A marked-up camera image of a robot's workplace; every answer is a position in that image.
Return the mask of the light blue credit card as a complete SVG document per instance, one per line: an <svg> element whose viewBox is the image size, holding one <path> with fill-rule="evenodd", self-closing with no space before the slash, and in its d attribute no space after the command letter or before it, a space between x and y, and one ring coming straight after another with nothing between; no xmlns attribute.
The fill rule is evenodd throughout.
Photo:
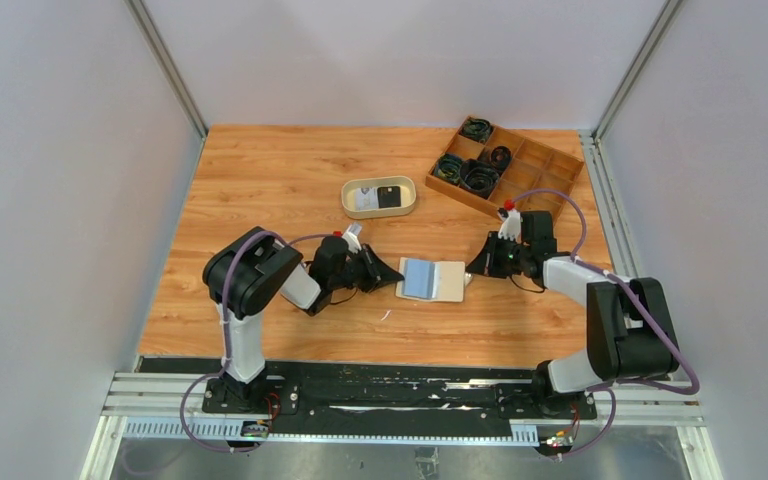
<svg viewBox="0 0 768 480"><path fill-rule="evenodd" d="M436 295L437 264L407 258L404 262L402 294L416 299L433 300Z"/></svg>

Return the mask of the beige card holder wallet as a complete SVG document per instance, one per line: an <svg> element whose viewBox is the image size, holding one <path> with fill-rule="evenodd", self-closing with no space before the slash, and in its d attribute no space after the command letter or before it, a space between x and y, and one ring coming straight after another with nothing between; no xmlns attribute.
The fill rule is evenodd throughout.
<svg viewBox="0 0 768 480"><path fill-rule="evenodd" d="M462 261L402 257L398 271L403 279L396 284L396 297L420 302L460 303L473 278Z"/></svg>

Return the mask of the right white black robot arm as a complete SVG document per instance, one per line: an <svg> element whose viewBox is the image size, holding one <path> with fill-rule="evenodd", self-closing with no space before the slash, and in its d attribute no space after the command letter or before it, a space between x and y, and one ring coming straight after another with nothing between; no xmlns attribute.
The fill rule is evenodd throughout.
<svg viewBox="0 0 768 480"><path fill-rule="evenodd" d="M529 279L538 292L562 294L584 307L582 350L540 363L531 380L531 403L544 417L556 417L571 395L621 380L651 380L675 372L678 346L663 287L653 278L627 278L588 264L557 247L547 211L499 211L467 265L472 275Z"/></svg>

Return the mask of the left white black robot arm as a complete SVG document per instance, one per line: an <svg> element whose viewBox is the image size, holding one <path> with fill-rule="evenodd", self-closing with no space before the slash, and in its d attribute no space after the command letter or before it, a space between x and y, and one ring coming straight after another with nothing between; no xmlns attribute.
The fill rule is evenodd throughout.
<svg viewBox="0 0 768 480"><path fill-rule="evenodd" d="M360 242L360 230L353 223L341 232L287 241L255 227L207 262L202 281L217 307L224 344L217 384L239 411L256 412L266 400L263 317L276 295L315 316L337 303L337 290L370 293L404 280Z"/></svg>

